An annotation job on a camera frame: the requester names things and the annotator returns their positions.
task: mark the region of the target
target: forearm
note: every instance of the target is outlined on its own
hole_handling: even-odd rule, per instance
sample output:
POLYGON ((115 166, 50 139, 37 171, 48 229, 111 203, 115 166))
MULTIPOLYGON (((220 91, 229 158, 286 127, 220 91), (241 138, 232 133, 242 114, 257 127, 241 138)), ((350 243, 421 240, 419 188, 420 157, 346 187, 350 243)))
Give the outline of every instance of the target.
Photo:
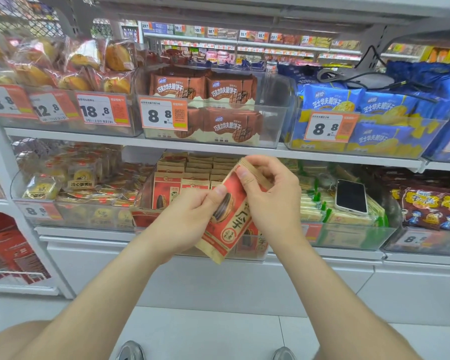
POLYGON ((161 260, 142 233, 14 359, 108 359, 161 260))
POLYGON ((376 316, 299 232, 273 248, 288 272, 327 360, 420 357, 376 316))

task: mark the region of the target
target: white cabinet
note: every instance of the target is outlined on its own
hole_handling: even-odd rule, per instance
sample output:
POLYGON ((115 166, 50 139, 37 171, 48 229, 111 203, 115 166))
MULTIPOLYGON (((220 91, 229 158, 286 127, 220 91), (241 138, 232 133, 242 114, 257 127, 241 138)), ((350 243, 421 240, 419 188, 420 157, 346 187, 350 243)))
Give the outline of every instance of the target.
MULTIPOLYGON (((65 238, 49 242, 48 252, 79 293, 125 245, 65 238)), ((366 261, 331 259, 331 264, 355 293, 373 273, 373 265, 366 261)), ((153 274, 138 305, 306 316, 287 272, 274 254, 269 254, 265 262, 225 260, 221 265, 208 258, 175 256, 153 274)))
POLYGON ((450 265, 385 260, 358 295, 387 322, 450 326, 450 265))

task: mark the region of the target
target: hand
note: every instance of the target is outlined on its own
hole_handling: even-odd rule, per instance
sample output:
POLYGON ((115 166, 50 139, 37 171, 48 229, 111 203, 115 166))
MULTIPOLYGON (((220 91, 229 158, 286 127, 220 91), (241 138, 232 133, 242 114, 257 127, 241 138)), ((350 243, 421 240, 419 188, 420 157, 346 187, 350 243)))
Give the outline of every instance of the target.
POLYGON ((299 179, 277 158, 265 155, 246 157, 252 165, 273 182, 268 192, 262 192, 255 176, 240 166, 236 174, 242 182, 250 205, 253 222, 274 248, 288 237, 302 235, 300 224, 299 179))
POLYGON ((164 262, 192 248, 202 237, 226 193, 227 188, 222 184, 213 190, 184 189, 143 231, 144 239, 164 262))

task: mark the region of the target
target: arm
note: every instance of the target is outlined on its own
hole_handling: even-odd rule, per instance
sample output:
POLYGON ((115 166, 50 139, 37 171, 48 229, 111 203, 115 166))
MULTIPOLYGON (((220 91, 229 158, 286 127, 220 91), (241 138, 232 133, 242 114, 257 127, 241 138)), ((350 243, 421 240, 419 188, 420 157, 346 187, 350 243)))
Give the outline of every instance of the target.
POLYGON ((152 273, 198 242, 226 193, 186 189, 13 359, 108 359, 152 273))
POLYGON ((276 158, 247 157, 274 180, 264 193, 246 168, 237 175, 253 222, 282 262, 327 360, 420 360, 407 340, 375 315, 315 252, 300 225, 298 179, 276 158))

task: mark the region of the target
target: fingernail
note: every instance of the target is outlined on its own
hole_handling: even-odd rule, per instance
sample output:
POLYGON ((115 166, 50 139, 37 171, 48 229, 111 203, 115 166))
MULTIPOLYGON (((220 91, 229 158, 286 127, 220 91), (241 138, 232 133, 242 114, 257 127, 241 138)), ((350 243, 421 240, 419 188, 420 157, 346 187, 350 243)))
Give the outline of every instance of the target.
POLYGON ((239 166, 236 169, 236 175, 241 179, 244 178, 248 174, 249 170, 245 167, 239 166))
POLYGON ((222 197, 225 197, 227 194, 227 188, 223 184, 216 186, 213 190, 222 197))

